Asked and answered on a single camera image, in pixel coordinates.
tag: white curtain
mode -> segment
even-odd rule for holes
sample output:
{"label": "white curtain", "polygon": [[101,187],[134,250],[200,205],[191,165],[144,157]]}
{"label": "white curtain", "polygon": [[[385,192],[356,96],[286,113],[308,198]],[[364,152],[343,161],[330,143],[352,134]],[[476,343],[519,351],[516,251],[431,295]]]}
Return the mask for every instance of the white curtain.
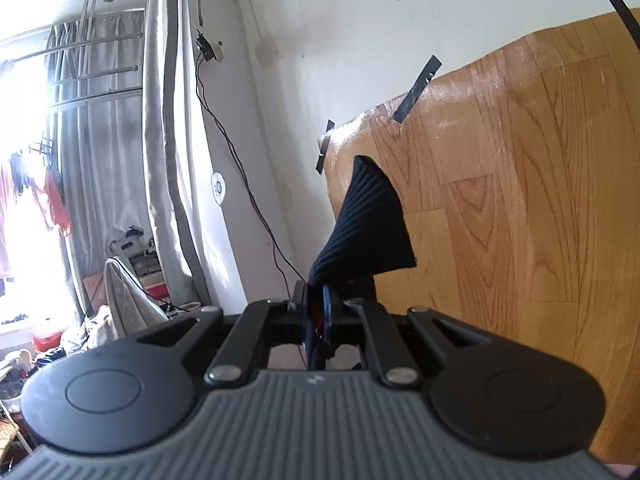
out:
{"label": "white curtain", "polygon": [[[47,46],[76,41],[78,24],[52,28]],[[92,37],[142,32],[144,13],[125,12],[94,20]],[[69,82],[50,87],[50,102],[94,96],[142,84],[142,38],[99,43],[47,56],[49,83],[138,66],[137,71]],[[131,225],[151,235],[146,207],[142,157],[142,98],[92,102],[51,114],[46,136],[53,141],[52,160],[60,161],[65,203],[72,224],[68,238],[76,289],[91,315],[82,279],[102,272],[111,240]]]}
{"label": "white curtain", "polygon": [[222,210],[214,202],[196,96],[187,0],[148,0],[143,131],[146,192],[172,299],[246,305]]}

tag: white wall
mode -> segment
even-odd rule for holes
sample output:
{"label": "white wall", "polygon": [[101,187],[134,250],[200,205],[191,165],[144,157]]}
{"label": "white wall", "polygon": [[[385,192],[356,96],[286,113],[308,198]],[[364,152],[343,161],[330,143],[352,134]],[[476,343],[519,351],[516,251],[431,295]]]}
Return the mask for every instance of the white wall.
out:
{"label": "white wall", "polygon": [[[189,2],[191,25],[195,28],[196,4],[195,0]],[[289,234],[265,149],[239,6],[235,0],[202,0],[202,15],[204,35],[211,42],[222,41],[224,51],[222,63],[212,60],[200,70],[206,99],[236,146],[255,199],[278,244],[296,264],[291,258]],[[247,301],[284,298],[287,293],[273,264],[270,238],[252,209],[226,142],[213,119],[205,112],[203,115],[213,170],[221,173],[226,182],[222,212]],[[293,292],[295,274],[284,263],[281,266]]]}
{"label": "white wall", "polygon": [[[611,12],[608,0],[239,0],[268,149],[294,250],[308,269],[334,224],[318,139],[530,32]],[[626,0],[640,6],[640,0]]]}

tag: wooden panel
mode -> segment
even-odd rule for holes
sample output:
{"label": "wooden panel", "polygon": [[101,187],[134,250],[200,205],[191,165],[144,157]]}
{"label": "wooden panel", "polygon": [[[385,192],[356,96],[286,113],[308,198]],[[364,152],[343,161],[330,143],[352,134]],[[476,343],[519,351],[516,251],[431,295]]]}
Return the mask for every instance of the wooden panel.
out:
{"label": "wooden panel", "polygon": [[607,55],[593,20],[540,30],[529,34],[526,40],[541,70]]}
{"label": "wooden panel", "polygon": [[401,101],[397,98],[378,106],[369,118],[380,167],[394,184],[405,214],[441,208],[431,150],[418,142],[424,135],[420,114],[409,114],[402,124],[392,119]]}
{"label": "wooden panel", "polygon": [[516,337],[513,248],[507,213],[494,175],[443,186],[460,305],[466,322]]}
{"label": "wooden panel", "polygon": [[355,156],[370,156],[376,161],[376,164],[380,165],[378,150],[373,141],[369,124],[371,113],[362,114],[332,132],[324,161],[324,174],[326,175],[329,200],[336,217],[342,208],[347,189],[349,189]]}
{"label": "wooden panel", "polygon": [[636,131],[636,142],[640,145],[640,52],[617,14],[594,18],[594,24],[607,47],[622,84]]}
{"label": "wooden panel", "polygon": [[418,267],[377,277],[378,300],[395,314],[405,314],[410,306],[428,306],[461,319],[456,264],[444,209],[407,215],[405,221]]}
{"label": "wooden panel", "polygon": [[579,225],[574,360],[600,381],[608,404],[593,450],[638,463],[640,158],[632,121],[608,57],[547,73],[545,83],[568,139]]}
{"label": "wooden panel", "polygon": [[571,361],[578,327],[577,303],[518,301],[518,341]]}
{"label": "wooden panel", "polygon": [[508,204],[518,297],[577,301],[577,230],[564,150],[533,54],[520,40],[475,63],[471,73],[499,153],[497,171]]}
{"label": "wooden panel", "polygon": [[494,154],[480,119],[466,68],[436,78],[411,115],[424,121],[441,184],[495,171]]}

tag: round wall cover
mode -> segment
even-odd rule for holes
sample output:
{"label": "round wall cover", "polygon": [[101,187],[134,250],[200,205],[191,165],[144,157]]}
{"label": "round wall cover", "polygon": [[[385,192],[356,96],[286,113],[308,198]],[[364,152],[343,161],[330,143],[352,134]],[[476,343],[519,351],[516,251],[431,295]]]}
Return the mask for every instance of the round wall cover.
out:
{"label": "round wall cover", "polygon": [[226,193],[225,179],[222,178],[222,175],[219,173],[211,175],[211,188],[213,189],[213,198],[216,204],[222,205]]}

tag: black tape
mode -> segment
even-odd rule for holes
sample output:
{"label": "black tape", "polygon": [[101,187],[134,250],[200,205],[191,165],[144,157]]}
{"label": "black tape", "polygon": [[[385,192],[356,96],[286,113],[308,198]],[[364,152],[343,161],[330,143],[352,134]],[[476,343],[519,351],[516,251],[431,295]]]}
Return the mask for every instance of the black tape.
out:
{"label": "black tape", "polygon": [[613,5],[613,8],[616,9],[616,12],[618,13],[618,16],[620,16],[622,22],[625,24],[626,30],[629,31],[629,34],[631,34],[631,37],[636,42],[636,47],[640,49],[640,25],[638,24],[638,20],[636,20],[634,14],[631,12],[631,9],[626,6],[624,0],[609,1],[611,2],[611,5]]}
{"label": "black tape", "polygon": [[320,155],[318,156],[318,163],[316,164],[316,171],[318,174],[322,174],[322,168],[324,168],[324,160],[326,158],[326,152],[329,149],[329,142],[331,141],[331,130],[335,128],[335,123],[332,120],[326,123],[326,133],[322,139],[322,145],[320,146]]}
{"label": "black tape", "polygon": [[420,72],[420,75],[418,76],[418,79],[415,81],[414,85],[411,87],[411,90],[409,90],[409,93],[406,95],[402,103],[400,103],[398,110],[396,110],[396,113],[394,114],[394,120],[397,123],[402,124],[402,121],[404,121],[407,115],[411,113],[411,110],[414,109],[414,105],[418,101],[418,98],[420,97],[422,92],[424,92],[424,89],[427,88],[429,81],[431,81],[431,79],[441,66],[442,63],[440,62],[440,60],[435,56],[431,56],[431,59],[424,66],[422,72]]}

